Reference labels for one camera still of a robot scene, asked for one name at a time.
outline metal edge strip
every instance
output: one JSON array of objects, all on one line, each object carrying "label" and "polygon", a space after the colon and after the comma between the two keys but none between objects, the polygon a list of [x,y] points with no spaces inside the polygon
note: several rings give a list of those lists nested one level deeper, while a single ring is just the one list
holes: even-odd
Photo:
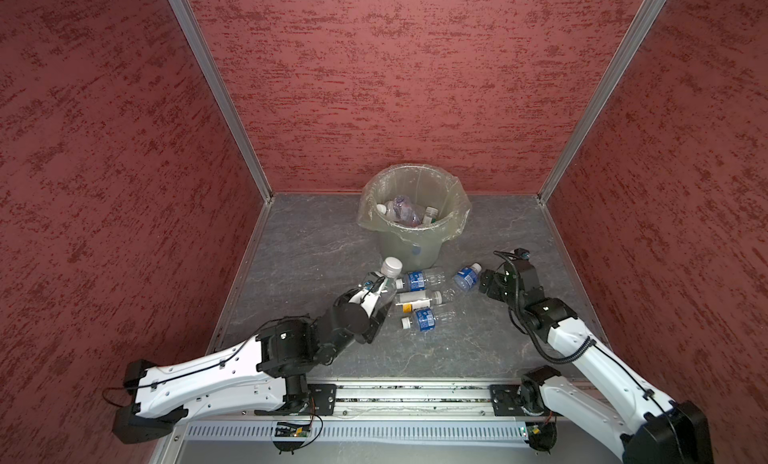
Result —
[{"label": "metal edge strip", "polygon": [[598,119],[598,115],[603,110],[610,94],[613,94],[614,88],[619,83],[621,76],[627,70],[629,63],[632,61],[634,55],[638,52],[640,44],[643,43],[643,39],[648,34],[648,30],[653,25],[656,17],[658,16],[661,8],[667,0],[643,0],[640,4],[638,12],[632,19],[632,23],[627,29],[627,33],[621,40],[616,53],[608,64],[603,78],[600,79],[597,89],[595,89],[592,98],[584,109],[584,113],[581,114],[581,119],[576,123],[574,131],[568,138],[568,142],[565,143],[563,151],[558,157],[558,161],[552,167],[547,180],[544,181],[542,190],[539,191],[539,200],[546,203],[554,192],[554,188],[558,186],[558,183],[562,179],[568,166],[571,164],[576,152],[581,147],[581,143],[584,142],[587,134],[594,122]]},{"label": "metal edge strip", "polygon": [[224,114],[226,124],[232,132],[237,147],[240,148],[240,153],[243,154],[243,159],[248,166],[250,175],[254,178],[256,186],[259,187],[259,192],[264,199],[264,202],[269,201],[273,196],[272,188],[269,182],[266,180],[266,174],[264,169],[259,163],[259,159],[254,151],[254,146],[251,145],[248,133],[243,126],[243,121],[240,120],[240,116],[237,114],[234,102],[229,92],[226,90],[224,79],[221,77],[214,56],[211,55],[208,45],[205,43],[205,38],[200,30],[200,26],[197,24],[197,20],[192,12],[192,7],[188,0],[168,0],[171,9],[173,9],[176,19],[179,21],[179,26],[184,32],[184,36],[187,37],[187,42],[192,48],[192,53],[197,59],[197,64],[203,71],[205,80],[210,86],[210,91],[216,98],[216,103],[219,104],[221,113]]},{"label": "metal edge strip", "polygon": [[[544,221],[547,223],[549,232],[552,233],[554,246],[558,248],[558,252],[560,253],[560,258],[563,260],[565,271],[568,273],[568,277],[571,279],[571,283],[574,285],[574,288],[576,289],[576,294],[581,296],[581,299],[587,305],[589,305],[592,309],[594,309],[594,306],[592,305],[592,302],[589,299],[589,295],[587,294],[587,290],[584,288],[584,283],[581,281],[581,277],[579,277],[578,271],[574,266],[574,261],[571,260],[571,254],[568,253],[568,248],[565,246],[565,242],[563,241],[563,238],[560,235],[558,226],[554,223],[554,219],[552,219],[552,214],[550,214],[549,209],[547,208],[547,204],[540,202],[539,206],[542,209],[542,214],[544,215]],[[603,344],[605,344],[609,349],[611,349],[610,344],[608,342],[608,337],[605,337],[605,332],[603,331],[603,325],[600,323],[600,317],[598,317],[597,313],[595,313],[594,318],[598,321],[598,325],[600,325],[600,331],[602,331],[602,334],[604,337],[604,340],[602,341]]]},{"label": "metal edge strip", "polygon": [[[237,273],[232,281],[230,292],[226,296],[226,301],[224,301],[224,307],[221,309],[219,320],[216,323],[216,329],[214,330],[214,334],[211,336],[208,348],[205,351],[206,354],[212,354],[216,350],[216,347],[221,345],[222,340],[224,340],[226,328],[230,324],[230,319],[232,319],[235,304],[240,298],[240,293],[243,291],[246,277],[248,277],[248,271],[250,271],[250,267],[254,263],[256,249],[258,249],[259,241],[261,241],[261,236],[264,233],[264,227],[266,226],[266,220],[269,217],[273,201],[274,199],[265,200],[261,212],[259,212],[259,218],[256,220],[256,225],[250,236],[250,240],[248,241],[248,246],[245,248],[239,267],[237,267]],[[187,424],[183,424],[181,426],[176,426],[169,436],[158,440],[158,444],[155,446],[148,464],[175,464],[186,434]]]}]

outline clear plastic bag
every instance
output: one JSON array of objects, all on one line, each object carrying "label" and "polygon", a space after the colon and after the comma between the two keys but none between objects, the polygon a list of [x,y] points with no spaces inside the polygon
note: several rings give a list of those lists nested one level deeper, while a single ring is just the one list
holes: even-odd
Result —
[{"label": "clear plastic bag", "polygon": [[[378,203],[399,195],[410,197],[421,207],[434,207],[438,210],[437,220],[406,227],[376,210]],[[442,243],[461,235],[470,209],[472,205],[457,177],[439,167],[404,163],[379,172],[366,184],[357,223],[377,231],[382,257],[397,257],[402,261],[402,269],[408,272],[435,263]]]}]

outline robotic arm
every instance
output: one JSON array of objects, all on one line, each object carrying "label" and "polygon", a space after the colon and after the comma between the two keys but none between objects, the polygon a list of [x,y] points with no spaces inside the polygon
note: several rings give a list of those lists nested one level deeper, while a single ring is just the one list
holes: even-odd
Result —
[{"label": "robotic arm", "polygon": [[[651,385],[590,332],[562,300],[544,296],[528,251],[496,252],[504,273],[486,270],[480,291],[510,307],[521,331],[537,351],[555,364],[573,363],[614,409],[594,399],[552,368],[528,373],[518,404],[532,416],[557,412],[602,442],[629,464],[712,463],[709,426],[691,402],[677,403]],[[565,357],[546,354],[537,339]]]},{"label": "robotic arm", "polygon": [[307,410],[306,373],[331,364],[354,340],[373,341],[392,305],[394,284],[387,279],[401,268],[397,259],[386,259],[382,272],[389,276],[373,273],[318,319],[274,319],[242,343],[187,363],[130,363],[123,383],[132,402],[116,412],[113,433],[133,444],[165,436],[178,423],[244,407],[279,415]]}]

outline plastic bin liner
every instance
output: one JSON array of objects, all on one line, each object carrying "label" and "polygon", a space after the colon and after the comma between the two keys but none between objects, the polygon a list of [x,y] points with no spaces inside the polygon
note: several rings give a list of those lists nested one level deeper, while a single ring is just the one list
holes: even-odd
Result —
[{"label": "plastic bin liner", "polygon": [[[408,196],[422,207],[436,208],[437,220],[429,225],[406,227],[386,219],[376,205],[398,195]],[[403,271],[410,271],[435,263],[442,243],[461,235],[470,209],[472,205],[457,177],[439,167],[404,163],[379,172],[366,184],[357,223],[378,232],[382,257],[397,257],[402,261]]]}]

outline trash can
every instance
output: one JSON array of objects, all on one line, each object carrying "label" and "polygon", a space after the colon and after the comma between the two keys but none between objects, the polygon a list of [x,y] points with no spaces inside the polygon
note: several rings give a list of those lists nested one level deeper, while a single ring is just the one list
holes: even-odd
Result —
[{"label": "trash can", "polygon": [[[388,220],[376,205],[404,195],[421,207],[438,210],[434,223],[406,227]],[[437,260],[442,243],[464,230],[472,205],[457,177],[438,167],[404,163],[373,177],[362,190],[357,223],[378,233],[382,257],[397,257],[403,271],[426,269]]]}]

